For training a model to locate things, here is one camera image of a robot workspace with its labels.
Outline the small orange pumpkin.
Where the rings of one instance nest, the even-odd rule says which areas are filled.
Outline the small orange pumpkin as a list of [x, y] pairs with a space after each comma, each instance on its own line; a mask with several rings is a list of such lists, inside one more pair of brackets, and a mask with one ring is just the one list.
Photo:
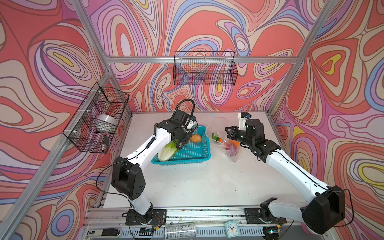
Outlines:
[[230, 143], [231, 143], [231, 145], [234, 145], [236, 148], [238, 148], [240, 146], [240, 142], [238, 142], [238, 141], [231, 140]]

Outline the purple red onion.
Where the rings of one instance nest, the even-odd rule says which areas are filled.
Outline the purple red onion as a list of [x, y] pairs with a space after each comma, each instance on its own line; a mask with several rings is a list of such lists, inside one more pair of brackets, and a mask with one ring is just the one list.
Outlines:
[[227, 145], [226, 152], [229, 157], [235, 157], [238, 154], [239, 148], [235, 145]]

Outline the green lettuce leaf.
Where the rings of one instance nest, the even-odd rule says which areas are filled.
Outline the green lettuce leaf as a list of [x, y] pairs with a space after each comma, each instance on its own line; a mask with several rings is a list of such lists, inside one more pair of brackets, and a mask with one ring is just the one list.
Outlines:
[[166, 146], [164, 146], [159, 152], [158, 152], [158, 160], [161, 162], [165, 162], [170, 160], [179, 150], [177, 148], [178, 143], [177, 142], [170, 142]]

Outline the orange carrot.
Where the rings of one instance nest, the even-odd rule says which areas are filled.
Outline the orange carrot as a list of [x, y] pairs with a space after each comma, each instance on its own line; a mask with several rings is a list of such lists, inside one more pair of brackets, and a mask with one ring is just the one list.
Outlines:
[[224, 142], [223, 139], [219, 137], [218, 133], [212, 133], [212, 140], [220, 144]]

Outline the clear zip top bag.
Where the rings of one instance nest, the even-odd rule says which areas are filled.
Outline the clear zip top bag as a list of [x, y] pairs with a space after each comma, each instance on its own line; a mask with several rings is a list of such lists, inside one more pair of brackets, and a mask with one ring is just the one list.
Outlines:
[[[227, 137], [227, 132], [225, 131], [225, 128], [229, 126], [230, 126], [230, 122], [228, 121], [228, 119], [226, 119], [225, 117], [219, 117], [217, 115], [212, 114], [211, 121], [206, 128], [205, 134], [206, 134], [206, 137], [209, 139], [210, 143], [216, 145], [219, 148], [219, 150], [231, 162], [238, 163], [240, 161], [240, 148], [241, 148], [240, 146], [238, 147], [239, 148], [238, 154], [235, 157], [229, 157], [226, 152], [226, 146], [231, 145], [230, 143], [231, 139]], [[213, 141], [212, 133], [218, 133], [219, 137], [223, 139], [224, 142], [220, 144]]]

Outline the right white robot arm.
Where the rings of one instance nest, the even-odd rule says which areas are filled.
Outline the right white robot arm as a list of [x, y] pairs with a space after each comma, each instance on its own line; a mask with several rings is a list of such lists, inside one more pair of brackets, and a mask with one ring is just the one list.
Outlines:
[[304, 202], [282, 202], [270, 198], [260, 204], [259, 218], [265, 223], [285, 218], [307, 225], [322, 235], [345, 218], [345, 192], [320, 181], [293, 161], [275, 142], [266, 139], [264, 125], [257, 119], [241, 118], [240, 125], [226, 127], [230, 140], [252, 152], [286, 178], [303, 196]]

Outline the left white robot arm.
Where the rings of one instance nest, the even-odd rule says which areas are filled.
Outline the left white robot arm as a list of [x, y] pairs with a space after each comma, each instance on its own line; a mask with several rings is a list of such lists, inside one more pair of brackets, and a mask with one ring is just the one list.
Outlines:
[[111, 185], [128, 198], [138, 215], [150, 215], [153, 208], [144, 194], [144, 169], [167, 144], [175, 142], [177, 149], [182, 149], [197, 127], [194, 113], [175, 110], [169, 119], [154, 125], [153, 134], [137, 150], [115, 159]]

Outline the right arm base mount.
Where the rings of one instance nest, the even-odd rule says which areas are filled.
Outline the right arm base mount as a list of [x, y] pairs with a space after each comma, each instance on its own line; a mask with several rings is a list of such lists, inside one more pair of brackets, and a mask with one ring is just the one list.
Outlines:
[[248, 224], [286, 224], [287, 220], [285, 218], [274, 217], [269, 210], [269, 204], [277, 199], [269, 198], [262, 202], [258, 208], [245, 208], [242, 217], [246, 218]]

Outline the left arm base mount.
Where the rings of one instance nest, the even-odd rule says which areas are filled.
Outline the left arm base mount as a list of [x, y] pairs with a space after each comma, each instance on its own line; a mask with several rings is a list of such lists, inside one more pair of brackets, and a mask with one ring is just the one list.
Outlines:
[[145, 215], [138, 214], [135, 210], [129, 210], [122, 214], [127, 226], [162, 226], [166, 223], [167, 210], [149, 210]]

